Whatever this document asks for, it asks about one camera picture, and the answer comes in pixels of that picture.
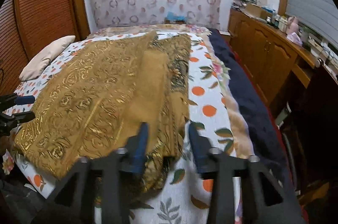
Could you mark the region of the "brown gold patterned garment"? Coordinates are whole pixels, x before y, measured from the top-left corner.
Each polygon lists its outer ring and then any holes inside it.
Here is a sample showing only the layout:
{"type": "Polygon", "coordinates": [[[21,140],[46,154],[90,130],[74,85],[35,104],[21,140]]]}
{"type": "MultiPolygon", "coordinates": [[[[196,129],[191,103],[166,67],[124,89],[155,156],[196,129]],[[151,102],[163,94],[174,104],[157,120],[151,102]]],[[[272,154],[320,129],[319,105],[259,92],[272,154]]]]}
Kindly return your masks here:
{"type": "Polygon", "coordinates": [[[149,127],[139,192],[164,187],[182,153],[189,119],[186,34],[156,32],[87,44],[49,81],[33,104],[15,148],[39,169],[62,178],[82,156],[107,156],[149,127]]]}

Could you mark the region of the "orange print bed sheet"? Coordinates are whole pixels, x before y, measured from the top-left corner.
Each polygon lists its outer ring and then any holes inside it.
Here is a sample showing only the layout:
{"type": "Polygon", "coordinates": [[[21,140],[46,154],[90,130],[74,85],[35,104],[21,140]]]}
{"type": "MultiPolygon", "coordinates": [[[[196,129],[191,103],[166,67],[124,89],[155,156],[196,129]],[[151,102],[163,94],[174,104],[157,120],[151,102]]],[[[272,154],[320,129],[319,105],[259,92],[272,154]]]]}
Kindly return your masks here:
{"type": "MultiPolygon", "coordinates": [[[[141,35],[113,35],[75,42],[38,79],[23,83],[16,93],[38,96],[47,85],[47,79],[60,73],[63,65],[77,57],[91,43],[102,44],[103,41],[125,40],[141,35]]],[[[236,155],[225,97],[221,93],[204,37],[192,33],[187,36],[191,40],[188,62],[189,117],[212,144],[228,151],[230,155],[236,155]]],[[[4,158],[6,163],[12,163],[25,175],[26,186],[33,191],[46,198],[54,189],[55,178],[35,168],[23,155],[11,151],[6,152],[4,158]]],[[[203,181],[196,174],[190,144],[185,139],[183,154],[169,171],[164,188],[154,197],[137,200],[136,208],[132,209],[129,219],[131,223],[206,223],[211,190],[211,182],[203,181]]]]}

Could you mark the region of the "pink pillow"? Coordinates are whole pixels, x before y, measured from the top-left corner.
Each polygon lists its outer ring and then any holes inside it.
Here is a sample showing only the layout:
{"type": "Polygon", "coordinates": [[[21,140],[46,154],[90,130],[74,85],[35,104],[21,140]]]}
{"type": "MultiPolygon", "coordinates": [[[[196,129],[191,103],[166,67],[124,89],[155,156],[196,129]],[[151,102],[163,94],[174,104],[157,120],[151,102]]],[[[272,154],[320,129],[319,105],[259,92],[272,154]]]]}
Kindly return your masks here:
{"type": "Polygon", "coordinates": [[[23,68],[19,75],[21,82],[26,82],[38,78],[44,69],[60,55],[69,44],[75,41],[75,35],[68,35],[51,42],[40,52],[38,52],[29,63],[23,68]]]}

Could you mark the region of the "brown louvered wardrobe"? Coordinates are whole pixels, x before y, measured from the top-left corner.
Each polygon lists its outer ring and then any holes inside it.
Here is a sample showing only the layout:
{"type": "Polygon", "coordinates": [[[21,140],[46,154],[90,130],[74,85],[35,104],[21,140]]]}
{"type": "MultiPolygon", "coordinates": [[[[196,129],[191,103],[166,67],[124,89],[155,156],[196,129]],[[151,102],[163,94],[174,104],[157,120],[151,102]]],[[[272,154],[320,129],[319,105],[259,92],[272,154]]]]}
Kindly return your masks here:
{"type": "Polygon", "coordinates": [[[52,41],[89,33],[84,0],[1,0],[1,94],[12,93],[28,62],[52,41]]]}

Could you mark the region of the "wooden sideboard cabinet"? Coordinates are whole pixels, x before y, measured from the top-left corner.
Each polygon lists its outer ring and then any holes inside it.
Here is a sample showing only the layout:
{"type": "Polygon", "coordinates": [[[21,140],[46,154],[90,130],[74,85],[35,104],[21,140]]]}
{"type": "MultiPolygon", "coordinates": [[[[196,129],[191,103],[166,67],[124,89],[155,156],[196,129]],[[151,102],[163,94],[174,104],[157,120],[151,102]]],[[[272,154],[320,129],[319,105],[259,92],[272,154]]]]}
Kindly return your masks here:
{"type": "Polygon", "coordinates": [[[266,106],[282,98],[291,73],[308,87],[316,59],[284,33],[235,9],[230,10],[228,32],[232,50],[266,106]]]}

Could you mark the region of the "blue item box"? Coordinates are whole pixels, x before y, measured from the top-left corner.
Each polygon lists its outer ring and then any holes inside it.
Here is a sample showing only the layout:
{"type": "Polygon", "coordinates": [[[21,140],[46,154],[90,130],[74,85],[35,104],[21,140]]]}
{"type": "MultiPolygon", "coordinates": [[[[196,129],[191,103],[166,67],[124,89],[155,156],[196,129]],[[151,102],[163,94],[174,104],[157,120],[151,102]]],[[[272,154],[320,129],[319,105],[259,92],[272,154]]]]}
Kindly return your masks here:
{"type": "Polygon", "coordinates": [[[187,24],[187,19],[185,16],[177,15],[174,12],[168,12],[164,18],[165,24],[187,24]]]}

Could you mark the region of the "pink kettle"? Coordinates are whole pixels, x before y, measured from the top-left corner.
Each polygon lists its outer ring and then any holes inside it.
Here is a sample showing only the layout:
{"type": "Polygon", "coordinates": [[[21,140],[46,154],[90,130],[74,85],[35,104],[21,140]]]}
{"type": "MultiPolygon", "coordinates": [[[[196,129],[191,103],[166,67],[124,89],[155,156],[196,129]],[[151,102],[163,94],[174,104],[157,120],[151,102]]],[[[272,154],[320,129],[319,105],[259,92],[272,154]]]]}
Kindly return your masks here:
{"type": "Polygon", "coordinates": [[[298,18],[295,16],[288,17],[288,26],[286,29],[286,34],[291,35],[292,33],[298,34],[299,32],[299,24],[298,18]]]}

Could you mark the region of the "cardboard box on cabinet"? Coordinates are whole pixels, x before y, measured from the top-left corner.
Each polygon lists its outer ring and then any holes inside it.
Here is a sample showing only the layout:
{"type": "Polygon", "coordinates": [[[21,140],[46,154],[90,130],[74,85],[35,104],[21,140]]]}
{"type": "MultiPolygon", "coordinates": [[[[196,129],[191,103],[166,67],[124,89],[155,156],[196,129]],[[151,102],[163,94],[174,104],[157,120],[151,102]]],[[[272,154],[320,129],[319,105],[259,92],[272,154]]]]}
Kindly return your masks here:
{"type": "Polygon", "coordinates": [[[272,18],[273,14],[266,11],[265,9],[259,7],[256,4],[246,4],[244,9],[242,10],[244,14],[248,15],[251,18],[255,19],[264,19],[266,20],[267,17],[272,18]]]}

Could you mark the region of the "stack of papers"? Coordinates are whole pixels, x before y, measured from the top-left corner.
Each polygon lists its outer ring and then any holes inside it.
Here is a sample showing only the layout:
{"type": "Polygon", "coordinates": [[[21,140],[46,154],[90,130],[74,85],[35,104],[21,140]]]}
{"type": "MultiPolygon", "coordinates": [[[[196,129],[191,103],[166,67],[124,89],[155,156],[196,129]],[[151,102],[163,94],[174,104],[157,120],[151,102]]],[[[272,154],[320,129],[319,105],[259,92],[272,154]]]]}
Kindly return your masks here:
{"type": "Polygon", "coordinates": [[[233,7],[245,8],[247,4],[256,4],[256,0],[233,0],[233,7]]]}

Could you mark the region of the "grey window blind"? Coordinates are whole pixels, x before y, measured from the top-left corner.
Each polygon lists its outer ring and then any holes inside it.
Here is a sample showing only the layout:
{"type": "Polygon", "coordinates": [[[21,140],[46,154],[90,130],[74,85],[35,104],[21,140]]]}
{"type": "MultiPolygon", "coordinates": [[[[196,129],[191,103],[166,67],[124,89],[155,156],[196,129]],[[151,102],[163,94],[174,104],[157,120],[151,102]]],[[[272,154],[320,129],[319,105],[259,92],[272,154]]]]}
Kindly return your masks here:
{"type": "Polygon", "coordinates": [[[288,0],[286,13],[337,47],[337,7],[333,0],[288,0]]]}

